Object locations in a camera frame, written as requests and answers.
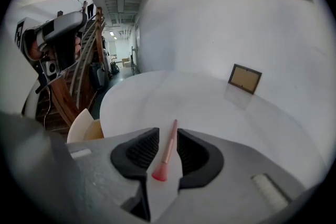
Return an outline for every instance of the wooden chair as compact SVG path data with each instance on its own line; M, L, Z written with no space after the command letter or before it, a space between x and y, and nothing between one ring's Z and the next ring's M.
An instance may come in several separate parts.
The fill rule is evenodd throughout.
M90 112L84 109L72 123L67 143L104 138L100 120L93 120Z

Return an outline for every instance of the pink brush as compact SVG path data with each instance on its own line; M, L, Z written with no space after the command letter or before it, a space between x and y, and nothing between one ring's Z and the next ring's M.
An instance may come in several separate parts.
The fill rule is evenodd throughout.
M152 177L158 181L167 181L167 173L168 173L168 163L170 159L170 155L172 153L174 140L177 135L177 120L174 121L173 130L171 134L171 138L166 146L165 152L162 156L161 164L158 168L152 173Z

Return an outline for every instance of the fluorescent light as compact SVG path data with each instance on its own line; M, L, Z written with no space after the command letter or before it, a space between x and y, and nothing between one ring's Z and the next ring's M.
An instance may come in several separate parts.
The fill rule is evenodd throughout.
M123 13L125 10L125 0L117 0L118 13Z

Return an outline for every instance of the floor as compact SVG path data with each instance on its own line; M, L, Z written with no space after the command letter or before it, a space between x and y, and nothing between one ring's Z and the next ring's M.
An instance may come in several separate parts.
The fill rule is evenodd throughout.
M103 98L105 94L117 83L123 81L124 79L133 76L132 75L132 70L130 67L119 67L120 72L116 75L113 76L113 78L109 82L109 86L106 88L106 90L99 94L96 98L96 101L94 102L91 110L91 116L93 117L94 120L97 120L100 118L100 106L101 102L103 101Z

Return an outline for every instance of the brush bristles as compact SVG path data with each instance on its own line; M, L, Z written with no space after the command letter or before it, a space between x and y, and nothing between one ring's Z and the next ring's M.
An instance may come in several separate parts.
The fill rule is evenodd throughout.
M152 173L152 177L158 181L167 181L168 164L161 163Z

